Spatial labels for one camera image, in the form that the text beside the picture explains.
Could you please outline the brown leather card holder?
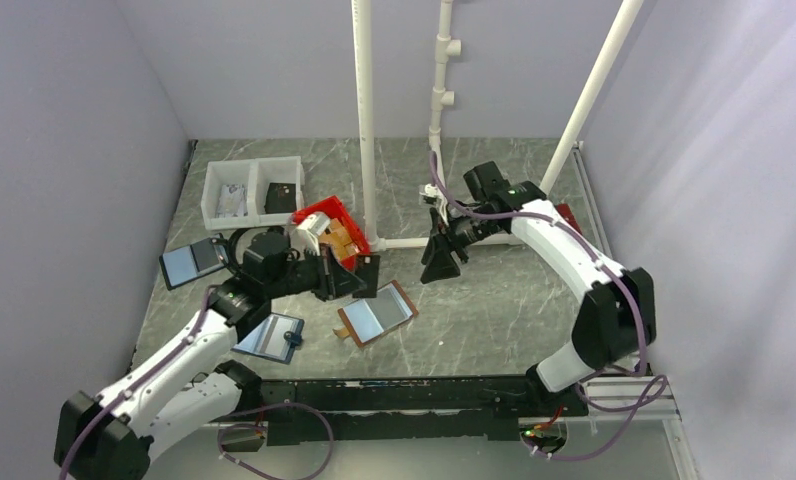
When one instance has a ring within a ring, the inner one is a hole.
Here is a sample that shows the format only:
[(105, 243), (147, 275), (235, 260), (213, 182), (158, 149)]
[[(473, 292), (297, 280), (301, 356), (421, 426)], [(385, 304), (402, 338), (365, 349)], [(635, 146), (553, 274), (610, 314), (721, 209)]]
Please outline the brown leather card holder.
[(366, 347), (419, 315), (397, 281), (384, 284), (374, 297), (356, 299), (337, 313), (342, 325), (333, 334), (341, 340), (351, 339), (358, 348)]

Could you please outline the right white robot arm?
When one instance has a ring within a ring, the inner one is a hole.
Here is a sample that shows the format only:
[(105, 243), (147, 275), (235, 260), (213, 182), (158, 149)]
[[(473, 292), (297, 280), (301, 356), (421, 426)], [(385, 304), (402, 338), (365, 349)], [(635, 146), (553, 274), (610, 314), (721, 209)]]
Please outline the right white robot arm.
[(550, 266), (579, 302), (567, 342), (526, 373), (529, 409), (552, 413), (562, 404), (564, 390), (618, 367), (632, 354), (639, 358), (634, 374), (644, 374), (647, 348), (656, 338), (651, 275), (599, 251), (537, 185), (510, 183), (495, 162), (472, 168), (463, 179), (472, 197), (468, 203), (456, 200), (437, 177), (420, 189), (432, 223), (421, 282), (458, 277), (469, 260), (469, 246), (507, 233)]

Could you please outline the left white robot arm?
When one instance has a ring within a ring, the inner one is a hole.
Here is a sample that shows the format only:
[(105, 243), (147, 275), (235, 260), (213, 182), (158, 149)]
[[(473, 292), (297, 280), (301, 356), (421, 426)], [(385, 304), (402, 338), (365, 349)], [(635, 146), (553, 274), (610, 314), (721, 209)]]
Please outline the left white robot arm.
[(298, 251), (271, 227), (238, 259), (241, 236), (214, 238), (231, 276), (205, 290), (172, 339), (99, 393), (79, 391), (63, 404), (54, 448), (60, 478), (141, 479), (161, 453), (204, 424), (270, 410), (261, 377), (220, 357), (266, 324), (275, 299), (310, 293), (331, 301), (371, 285), (326, 243)]

